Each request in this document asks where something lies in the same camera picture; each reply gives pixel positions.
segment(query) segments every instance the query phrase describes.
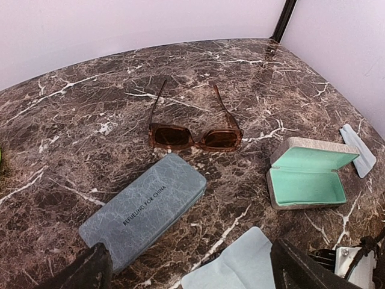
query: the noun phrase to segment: green object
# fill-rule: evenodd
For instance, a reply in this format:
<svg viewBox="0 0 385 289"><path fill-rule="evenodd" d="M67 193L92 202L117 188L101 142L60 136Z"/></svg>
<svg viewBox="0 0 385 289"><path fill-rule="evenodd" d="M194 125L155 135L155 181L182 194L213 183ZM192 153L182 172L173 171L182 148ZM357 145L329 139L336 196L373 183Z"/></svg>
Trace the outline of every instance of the green object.
<svg viewBox="0 0 385 289"><path fill-rule="evenodd" d="M278 210L332 207L347 199L337 170L359 156L355 147L292 137L271 156L267 174Z"/></svg>

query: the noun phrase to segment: black pole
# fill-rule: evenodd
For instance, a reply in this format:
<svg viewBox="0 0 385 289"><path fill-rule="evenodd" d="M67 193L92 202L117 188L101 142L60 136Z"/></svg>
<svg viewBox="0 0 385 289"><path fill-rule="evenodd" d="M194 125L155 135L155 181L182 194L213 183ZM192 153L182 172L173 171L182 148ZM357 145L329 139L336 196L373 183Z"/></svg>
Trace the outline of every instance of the black pole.
<svg viewBox="0 0 385 289"><path fill-rule="evenodd" d="M271 39L274 39L276 42L281 42L283 33L285 33L285 29L289 23L296 3L297 0L286 0L285 6L283 7L281 16L278 20L276 30L274 31L273 36L270 37Z"/></svg>

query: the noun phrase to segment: gray glasses case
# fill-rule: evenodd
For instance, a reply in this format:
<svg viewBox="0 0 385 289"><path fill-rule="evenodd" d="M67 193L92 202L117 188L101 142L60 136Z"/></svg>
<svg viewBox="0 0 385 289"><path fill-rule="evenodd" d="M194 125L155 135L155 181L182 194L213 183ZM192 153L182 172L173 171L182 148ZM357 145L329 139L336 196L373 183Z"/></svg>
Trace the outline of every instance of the gray glasses case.
<svg viewBox="0 0 385 289"><path fill-rule="evenodd" d="M114 273L121 272L205 192L206 179L168 154L93 214L79 228L88 247L103 243Z"/></svg>

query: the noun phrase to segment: white wall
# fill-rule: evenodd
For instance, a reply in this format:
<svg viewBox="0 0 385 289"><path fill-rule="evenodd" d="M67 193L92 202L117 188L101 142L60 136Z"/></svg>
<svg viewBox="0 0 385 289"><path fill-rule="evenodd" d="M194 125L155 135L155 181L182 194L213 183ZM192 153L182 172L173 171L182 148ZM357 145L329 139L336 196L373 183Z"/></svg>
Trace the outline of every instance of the white wall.
<svg viewBox="0 0 385 289"><path fill-rule="evenodd" d="M1 0L0 90L122 51L268 38L285 0Z"/></svg>
<svg viewBox="0 0 385 289"><path fill-rule="evenodd" d="M385 138L384 0L298 0L282 43Z"/></svg>

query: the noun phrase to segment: mint green case lining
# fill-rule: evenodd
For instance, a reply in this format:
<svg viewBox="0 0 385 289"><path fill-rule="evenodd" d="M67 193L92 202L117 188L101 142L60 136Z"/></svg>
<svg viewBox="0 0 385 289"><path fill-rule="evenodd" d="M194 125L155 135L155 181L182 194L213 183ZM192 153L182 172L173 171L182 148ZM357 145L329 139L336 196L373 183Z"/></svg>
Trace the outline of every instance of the mint green case lining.
<svg viewBox="0 0 385 289"><path fill-rule="evenodd" d="M336 170L357 157L358 154L346 152L289 148L269 171L276 205L345 203L345 191Z"/></svg>

